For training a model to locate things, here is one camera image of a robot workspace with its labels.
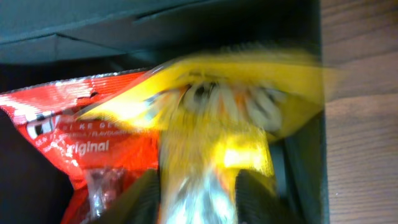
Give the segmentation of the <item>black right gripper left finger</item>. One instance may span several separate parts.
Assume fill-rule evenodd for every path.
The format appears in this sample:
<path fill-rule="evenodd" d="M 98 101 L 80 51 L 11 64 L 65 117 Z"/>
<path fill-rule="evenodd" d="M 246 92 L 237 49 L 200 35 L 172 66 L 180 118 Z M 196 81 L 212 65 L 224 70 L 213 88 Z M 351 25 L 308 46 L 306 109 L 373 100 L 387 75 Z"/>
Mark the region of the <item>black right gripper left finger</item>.
<path fill-rule="evenodd" d="M 95 224 L 157 224 L 160 208 L 160 179 L 150 169 L 137 179 Z"/>

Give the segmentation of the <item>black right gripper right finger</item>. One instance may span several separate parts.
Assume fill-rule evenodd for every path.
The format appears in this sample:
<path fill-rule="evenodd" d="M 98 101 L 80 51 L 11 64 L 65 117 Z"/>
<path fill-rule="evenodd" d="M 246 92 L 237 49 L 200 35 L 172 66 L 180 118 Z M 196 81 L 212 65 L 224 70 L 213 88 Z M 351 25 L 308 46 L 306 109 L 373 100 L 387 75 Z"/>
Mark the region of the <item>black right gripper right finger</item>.
<path fill-rule="evenodd" d="M 296 224 L 299 218 L 271 194 L 248 170 L 236 178 L 238 223 Z"/>

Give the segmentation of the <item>yellow Hacks candy bag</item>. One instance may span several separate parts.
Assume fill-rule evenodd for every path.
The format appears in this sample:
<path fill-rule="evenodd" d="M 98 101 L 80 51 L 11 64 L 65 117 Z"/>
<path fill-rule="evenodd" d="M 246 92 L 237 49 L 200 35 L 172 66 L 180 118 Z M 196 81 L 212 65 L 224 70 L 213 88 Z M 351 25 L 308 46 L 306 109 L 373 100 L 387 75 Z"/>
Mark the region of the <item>yellow Hacks candy bag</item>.
<path fill-rule="evenodd" d="M 154 68 L 79 117 L 158 133 L 161 223 L 238 223 L 240 170 L 308 223 L 285 200 L 281 144 L 324 112 L 323 84 L 334 79 L 297 50 L 198 54 Z"/>

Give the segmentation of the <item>red snack bag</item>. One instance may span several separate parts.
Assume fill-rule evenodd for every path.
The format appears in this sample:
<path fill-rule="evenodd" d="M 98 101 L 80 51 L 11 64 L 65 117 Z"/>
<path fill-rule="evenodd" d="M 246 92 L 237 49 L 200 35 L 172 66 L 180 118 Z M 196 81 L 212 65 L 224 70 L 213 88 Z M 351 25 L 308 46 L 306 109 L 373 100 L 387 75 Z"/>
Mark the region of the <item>red snack bag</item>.
<path fill-rule="evenodd" d="M 75 114 L 128 86 L 139 72 L 61 80 L 1 95 L 16 129 L 70 179 L 74 193 L 63 223 L 88 223 L 145 171 L 159 165 L 156 133 L 124 131 Z"/>

